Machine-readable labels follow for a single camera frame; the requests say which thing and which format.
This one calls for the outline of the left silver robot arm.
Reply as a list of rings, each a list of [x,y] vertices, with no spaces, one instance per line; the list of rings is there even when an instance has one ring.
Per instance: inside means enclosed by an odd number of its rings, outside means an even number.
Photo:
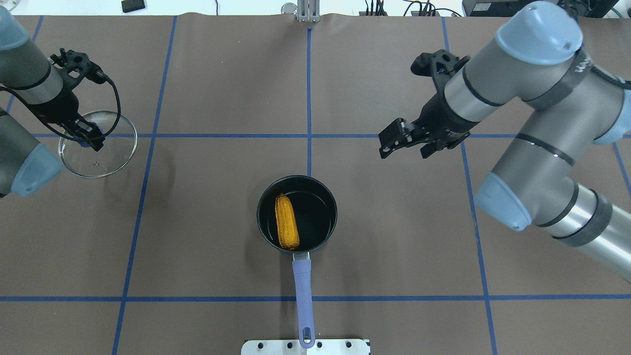
[[[62,139],[99,151],[109,131],[79,114],[73,90],[84,79],[111,83],[87,54],[61,49],[45,56],[29,32],[1,8],[1,90],[20,101]],[[30,196],[62,170],[61,161],[6,110],[1,110],[1,195]]]

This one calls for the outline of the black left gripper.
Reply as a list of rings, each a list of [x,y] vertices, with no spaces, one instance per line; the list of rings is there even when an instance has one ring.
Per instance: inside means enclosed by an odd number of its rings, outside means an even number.
[[[101,151],[105,138],[96,123],[79,119],[79,101],[72,90],[63,88],[47,103],[30,104],[30,110],[43,123],[57,124],[64,128],[81,147]]]

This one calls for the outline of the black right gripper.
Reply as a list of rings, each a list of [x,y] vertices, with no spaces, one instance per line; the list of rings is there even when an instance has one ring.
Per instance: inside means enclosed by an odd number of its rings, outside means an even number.
[[[470,130],[471,122],[456,114],[444,96],[435,94],[413,123],[397,118],[378,134],[379,154],[386,159],[393,151],[421,142],[420,154],[428,159],[438,151],[453,149],[456,142],[469,137]]]

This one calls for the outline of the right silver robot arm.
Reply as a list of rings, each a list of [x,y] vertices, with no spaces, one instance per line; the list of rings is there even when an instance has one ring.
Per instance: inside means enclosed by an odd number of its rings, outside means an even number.
[[[630,130],[630,83],[593,62],[565,9],[535,1],[472,58],[421,53],[411,72],[436,94],[419,118],[397,118],[378,135],[380,156],[420,145],[423,158],[451,150],[514,98],[533,109],[475,195],[475,204],[514,231],[545,230],[630,280],[630,214],[569,177],[591,144]]]

